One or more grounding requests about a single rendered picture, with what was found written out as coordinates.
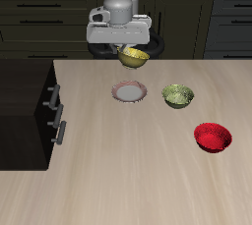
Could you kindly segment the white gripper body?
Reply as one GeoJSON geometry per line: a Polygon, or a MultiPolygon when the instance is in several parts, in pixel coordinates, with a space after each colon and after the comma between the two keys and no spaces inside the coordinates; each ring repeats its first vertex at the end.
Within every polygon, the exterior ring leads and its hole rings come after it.
{"type": "Polygon", "coordinates": [[[147,15],[134,15],[132,21],[123,26],[112,27],[109,23],[89,23],[88,43],[147,44],[152,19],[147,15]]]}

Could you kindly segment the yellow bowl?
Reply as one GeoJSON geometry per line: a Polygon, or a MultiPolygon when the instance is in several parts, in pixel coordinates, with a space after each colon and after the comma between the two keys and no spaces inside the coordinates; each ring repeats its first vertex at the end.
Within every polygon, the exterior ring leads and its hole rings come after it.
{"type": "Polygon", "coordinates": [[[118,47],[117,54],[121,64],[128,69],[138,69],[150,59],[146,52],[131,47],[118,47]]]}

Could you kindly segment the white plate with pink rim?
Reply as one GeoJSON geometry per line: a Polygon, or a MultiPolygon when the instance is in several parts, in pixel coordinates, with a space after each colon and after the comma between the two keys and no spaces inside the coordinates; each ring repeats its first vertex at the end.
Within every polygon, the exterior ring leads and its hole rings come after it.
{"type": "Polygon", "coordinates": [[[147,88],[137,81],[124,81],[111,89],[114,99],[123,103],[136,103],[143,100],[148,94],[147,88]]]}

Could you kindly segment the green bowl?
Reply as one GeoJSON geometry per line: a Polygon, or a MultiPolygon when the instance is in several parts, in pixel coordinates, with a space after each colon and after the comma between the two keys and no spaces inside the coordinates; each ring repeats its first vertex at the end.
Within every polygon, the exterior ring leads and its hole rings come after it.
{"type": "Polygon", "coordinates": [[[161,95],[165,103],[174,109],[185,108],[194,99],[193,90],[183,84],[168,85],[162,90],[161,95]]]}

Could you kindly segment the red bowl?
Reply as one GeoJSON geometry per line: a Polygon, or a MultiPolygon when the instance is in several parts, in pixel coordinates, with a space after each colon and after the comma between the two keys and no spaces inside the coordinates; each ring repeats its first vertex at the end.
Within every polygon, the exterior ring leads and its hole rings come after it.
{"type": "Polygon", "coordinates": [[[194,130],[194,138],[199,147],[209,153],[224,151],[232,143],[228,129],[217,123],[203,123],[194,130]]]}

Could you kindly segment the dark kitchen cupboards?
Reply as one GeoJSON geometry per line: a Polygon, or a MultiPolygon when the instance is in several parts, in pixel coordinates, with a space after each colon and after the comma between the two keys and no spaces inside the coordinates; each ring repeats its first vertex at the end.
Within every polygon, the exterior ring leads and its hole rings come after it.
{"type": "MultiPolygon", "coordinates": [[[[138,0],[138,14],[152,19],[164,41],[158,56],[200,59],[203,56],[212,5],[218,0],[138,0]]],[[[90,11],[103,0],[0,0],[0,58],[94,59],[88,49],[90,11]]],[[[240,13],[248,0],[228,7],[240,13]]]]}

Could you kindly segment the dark wooden cabinet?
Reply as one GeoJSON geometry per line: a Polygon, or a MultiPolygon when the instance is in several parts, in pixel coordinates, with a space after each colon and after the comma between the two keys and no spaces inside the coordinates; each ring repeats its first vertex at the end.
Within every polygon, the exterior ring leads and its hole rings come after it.
{"type": "Polygon", "coordinates": [[[0,171],[45,171],[56,145],[53,122],[60,103],[44,106],[57,83],[51,60],[0,60],[0,171]]]}

